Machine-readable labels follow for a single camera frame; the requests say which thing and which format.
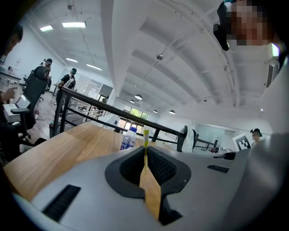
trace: black metal railing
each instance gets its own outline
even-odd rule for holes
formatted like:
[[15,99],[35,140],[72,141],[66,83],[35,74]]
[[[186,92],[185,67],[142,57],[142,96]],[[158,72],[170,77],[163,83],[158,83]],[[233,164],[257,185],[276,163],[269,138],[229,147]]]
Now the black metal railing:
[[[196,146],[196,142],[205,143],[205,144],[207,144],[207,146],[205,146],[205,147],[203,147],[203,146]],[[194,142],[193,149],[194,149],[194,148],[205,148],[206,150],[208,150],[209,145],[212,145],[213,148],[216,148],[216,147],[217,147],[217,144],[218,144],[218,140],[215,140],[214,143],[211,143],[211,142],[208,142],[208,141],[199,139],[199,134],[197,134],[196,137],[195,137],[195,142]]]
[[[95,121],[97,123],[103,124],[105,126],[112,127],[114,129],[119,129],[119,130],[122,130],[122,131],[128,131],[127,129],[120,128],[120,127],[118,127],[116,125],[112,125],[112,124],[103,122],[101,120],[98,120],[97,118],[93,118],[93,117],[89,116],[89,112],[90,112],[91,108],[94,106],[100,111],[101,110],[107,111],[107,112],[115,114],[117,116],[124,117],[124,118],[130,119],[132,121],[135,121],[137,123],[140,123],[142,125],[146,125],[148,127],[154,128],[155,129],[154,135],[149,137],[149,138],[152,139],[152,142],[155,142],[156,140],[159,140],[159,141],[168,142],[168,143],[176,143],[176,142],[169,141],[169,140],[159,139],[158,138],[158,134],[159,134],[160,131],[163,131],[163,132],[166,132],[166,133],[170,133],[170,134],[173,134],[173,135],[176,135],[176,136],[183,135],[181,132],[178,132],[178,131],[175,131],[173,129],[164,127],[162,125],[159,125],[157,123],[153,123],[153,122],[150,122],[148,120],[139,118],[139,117],[137,117],[135,115],[132,115],[132,114],[129,114],[129,113],[125,112],[125,111],[119,110],[119,109],[117,109],[117,108],[115,108],[115,107],[113,107],[111,105],[108,105],[106,103],[102,103],[100,101],[97,101],[97,100],[92,99],[92,98],[90,98],[88,96],[82,95],[82,94],[80,94],[78,92],[75,92],[73,90],[70,90],[68,88],[62,87],[61,90],[62,90],[61,102],[63,102],[63,100],[65,98],[65,104],[64,104],[64,109],[63,109],[62,118],[61,118],[60,133],[64,132],[66,123],[68,123],[68,124],[70,124],[72,126],[77,126],[77,124],[75,124],[72,121],[69,121],[69,120],[66,119],[66,116],[68,115],[68,111],[71,111],[71,112],[73,112],[73,113],[75,113],[77,115],[80,115],[80,116],[86,118],[85,121],[92,120],[92,121]],[[80,100],[81,102],[84,102],[85,104],[87,104],[87,107],[90,107],[90,109],[88,110],[87,115],[83,114],[83,113],[81,113],[79,111],[76,111],[76,110],[74,110],[72,108],[69,108],[70,100],[71,100],[72,97],[73,97],[73,99]],[[59,105],[57,107],[57,109],[56,109],[56,116],[54,118],[53,136],[55,136],[57,134],[58,118],[59,118],[60,110],[61,110],[61,106]]]

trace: wooden tabletop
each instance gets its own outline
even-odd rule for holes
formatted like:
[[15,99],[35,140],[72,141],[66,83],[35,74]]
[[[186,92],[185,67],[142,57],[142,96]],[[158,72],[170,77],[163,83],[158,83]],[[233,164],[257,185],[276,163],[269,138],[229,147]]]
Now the wooden tabletop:
[[[28,201],[46,185],[76,164],[119,151],[124,135],[90,123],[84,123],[63,132],[32,148],[4,167],[16,191]],[[136,147],[143,146],[136,140]],[[149,142],[149,146],[170,149],[168,145]],[[140,186],[145,189],[146,204],[158,218],[160,187],[148,170],[141,174]]]

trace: monitor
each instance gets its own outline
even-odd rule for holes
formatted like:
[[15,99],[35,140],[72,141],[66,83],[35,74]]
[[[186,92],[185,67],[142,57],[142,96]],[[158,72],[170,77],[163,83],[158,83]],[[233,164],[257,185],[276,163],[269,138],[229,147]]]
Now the monitor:
[[22,95],[15,104],[18,108],[27,108],[30,101],[24,95]]

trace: air conditioner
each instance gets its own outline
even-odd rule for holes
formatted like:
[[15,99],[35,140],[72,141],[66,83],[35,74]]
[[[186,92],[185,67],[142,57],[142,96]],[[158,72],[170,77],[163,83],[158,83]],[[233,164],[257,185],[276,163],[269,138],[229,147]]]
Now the air conditioner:
[[279,70],[278,59],[273,57],[272,59],[269,60],[269,71],[266,88],[268,88],[271,85],[272,81],[278,74],[278,70]]

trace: water bottle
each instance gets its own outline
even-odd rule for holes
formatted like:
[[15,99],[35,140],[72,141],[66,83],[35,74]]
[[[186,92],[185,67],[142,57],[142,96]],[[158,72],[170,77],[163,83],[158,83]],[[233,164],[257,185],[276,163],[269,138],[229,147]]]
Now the water bottle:
[[126,135],[124,136],[123,141],[121,143],[121,150],[134,147],[135,140],[136,140],[136,131],[137,131],[137,128],[131,127],[126,132]]

